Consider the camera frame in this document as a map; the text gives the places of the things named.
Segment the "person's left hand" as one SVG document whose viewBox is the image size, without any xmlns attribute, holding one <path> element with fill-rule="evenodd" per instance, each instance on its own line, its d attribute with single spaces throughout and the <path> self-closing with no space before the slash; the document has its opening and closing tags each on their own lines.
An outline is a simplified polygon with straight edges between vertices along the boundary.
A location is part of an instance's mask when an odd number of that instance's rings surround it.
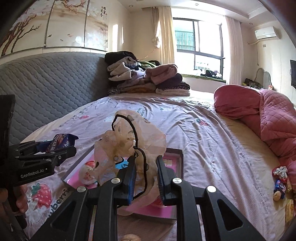
<svg viewBox="0 0 296 241">
<path fill-rule="evenodd" d="M 21 213 L 25 213 L 28 210 L 28 199 L 26 196 L 28 187 L 27 185 L 22 185 L 18 187 L 18 189 L 20 190 L 21 195 L 18 197 L 16 201 L 16 205 L 19 208 Z M 3 203 L 7 200 L 7 198 L 8 198 L 8 191 L 6 189 L 1 188 L 1 217 L 6 216 Z"/>
</svg>

